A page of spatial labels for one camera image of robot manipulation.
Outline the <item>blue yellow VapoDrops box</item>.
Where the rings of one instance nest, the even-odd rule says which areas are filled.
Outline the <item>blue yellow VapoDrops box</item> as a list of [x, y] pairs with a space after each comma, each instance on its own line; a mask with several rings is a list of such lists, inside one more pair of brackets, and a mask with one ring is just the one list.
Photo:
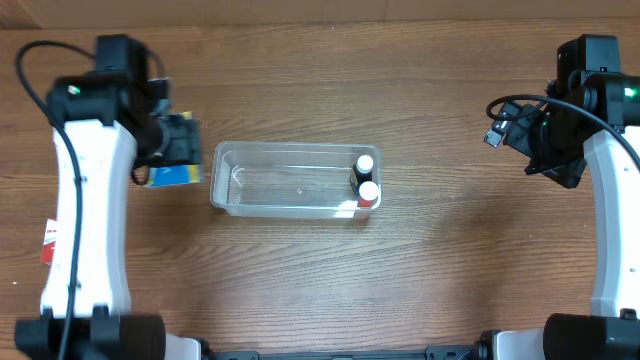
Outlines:
[[199, 183], [202, 177], [202, 162], [199, 165], [172, 167], [150, 167], [145, 187], [167, 187]]

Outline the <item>red medicine box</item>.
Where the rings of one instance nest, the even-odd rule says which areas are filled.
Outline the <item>red medicine box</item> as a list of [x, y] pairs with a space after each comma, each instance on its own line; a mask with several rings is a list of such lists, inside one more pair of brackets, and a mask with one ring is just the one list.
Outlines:
[[46, 222], [41, 257], [40, 257], [40, 261], [43, 264], [50, 264], [53, 261], [56, 238], [57, 238], [57, 221], [55, 219], [48, 219]]

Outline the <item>dark bottle white cap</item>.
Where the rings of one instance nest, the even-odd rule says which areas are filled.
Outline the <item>dark bottle white cap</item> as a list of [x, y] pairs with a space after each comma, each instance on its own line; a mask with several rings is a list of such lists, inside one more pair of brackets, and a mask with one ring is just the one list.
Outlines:
[[371, 181], [373, 178], [372, 171], [374, 169], [374, 160], [370, 155], [361, 155], [356, 160], [350, 174], [350, 185], [355, 193], [359, 192], [360, 186], [364, 182]]

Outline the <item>orange tube white cap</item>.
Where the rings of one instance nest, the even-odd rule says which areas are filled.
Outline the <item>orange tube white cap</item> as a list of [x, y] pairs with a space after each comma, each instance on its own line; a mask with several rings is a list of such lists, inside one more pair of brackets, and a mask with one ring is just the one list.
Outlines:
[[363, 182], [358, 188], [358, 207], [372, 208], [380, 197], [380, 188], [373, 181]]

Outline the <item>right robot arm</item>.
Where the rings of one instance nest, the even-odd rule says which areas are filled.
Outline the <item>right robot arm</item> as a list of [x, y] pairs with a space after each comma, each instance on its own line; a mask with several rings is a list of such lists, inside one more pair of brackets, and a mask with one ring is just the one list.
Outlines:
[[542, 96], [488, 104], [485, 141], [526, 156], [526, 174], [572, 189], [589, 172], [596, 275], [587, 315], [555, 313], [540, 329], [491, 330], [471, 359], [636, 359], [639, 356], [639, 79], [621, 70], [619, 42], [583, 34], [557, 50]]

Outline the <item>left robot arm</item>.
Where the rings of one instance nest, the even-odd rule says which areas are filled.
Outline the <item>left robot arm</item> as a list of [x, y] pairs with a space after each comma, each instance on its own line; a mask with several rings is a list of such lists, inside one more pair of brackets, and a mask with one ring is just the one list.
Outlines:
[[125, 261], [129, 184], [142, 167], [198, 175], [198, 122], [172, 111], [170, 81], [149, 77], [161, 61], [142, 42], [103, 35], [90, 57], [91, 71], [36, 99], [56, 148], [57, 234], [40, 315], [16, 322], [16, 347], [32, 359], [204, 359], [204, 341], [132, 313]]

